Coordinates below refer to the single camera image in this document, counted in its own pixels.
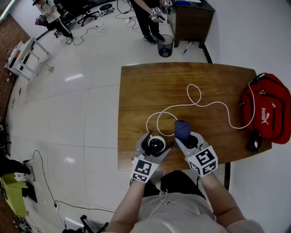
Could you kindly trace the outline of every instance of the wooden cabinet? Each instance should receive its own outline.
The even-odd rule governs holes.
[[[199,41],[201,48],[206,40],[215,10],[206,2],[186,2],[190,5],[178,5],[174,2],[174,9],[168,15],[168,22],[175,37],[174,47],[178,47],[179,40]]]

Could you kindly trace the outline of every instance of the red bag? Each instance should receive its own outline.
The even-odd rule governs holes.
[[[247,129],[267,140],[284,144],[291,135],[291,96],[273,74],[263,73],[250,83],[255,97],[255,116]],[[253,116],[253,97],[247,87],[241,97],[243,119],[248,124]]]

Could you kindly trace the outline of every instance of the black pants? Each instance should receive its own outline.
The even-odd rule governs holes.
[[[195,194],[201,197],[204,195],[201,193],[199,188],[194,184],[194,182],[190,179],[182,171],[173,171],[161,178],[161,190],[163,192],[168,191],[171,192],[180,192],[183,194]],[[156,188],[156,186],[149,180],[145,185],[144,198],[150,197],[154,195],[159,195],[160,191]]]
[[[50,25],[60,31],[64,37],[73,38],[69,28],[67,28],[60,19],[56,19],[55,21],[51,22]]]
[[[6,157],[0,159],[0,177],[5,175],[5,174],[10,174],[10,173],[25,173],[25,174],[30,174],[30,170],[28,167],[22,165],[22,163],[16,161],[16,160],[11,160]]]
[[[144,0],[144,2],[149,6],[149,8],[155,8],[160,6],[159,0]],[[154,23],[150,18],[150,14],[147,13],[144,9],[142,9],[139,5],[135,3],[134,0],[131,1],[132,7],[135,11],[137,21],[140,25],[140,30],[143,35],[147,36],[151,33],[158,34],[159,33],[159,23]]]

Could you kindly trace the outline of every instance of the wrist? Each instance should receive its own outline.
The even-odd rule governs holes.
[[[145,187],[146,183],[133,179],[132,183],[131,183],[131,186],[134,186],[134,187]]]
[[[200,178],[203,185],[209,186],[216,182],[217,178],[213,173],[209,173]]]

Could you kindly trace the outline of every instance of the wooden table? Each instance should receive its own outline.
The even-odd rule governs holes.
[[[124,66],[121,69],[118,116],[118,170],[131,171],[137,140],[146,133],[147,118],[166,107],[189,104],[186,88],[197,85],[202,92],[201,105],[213,101],[224,102],[236,127],[244,126],[240,95],[247,83],[256,77],[254,70],[207,63],[155,63]],[[197,89],[190,88],[193,101],[199,99]],[[220,164],[250,157],[256,153],[246,148],[250,132],[229,126],[226,108],[221,104],[209,107],[176,107],[169,110],[178,119],[191,123],[191,130],[201,134],[213,146]],[[157,115],[149,121],[149,130],[157,134]],[[172,134],[175,119],[163,114],[159,121],[164,134]],[[166,137],[173,144],[174,137]],[[260,152],[271,149],[264,141]],[[188,169],[184,155],[173,148],[159,166],[160,171]]]

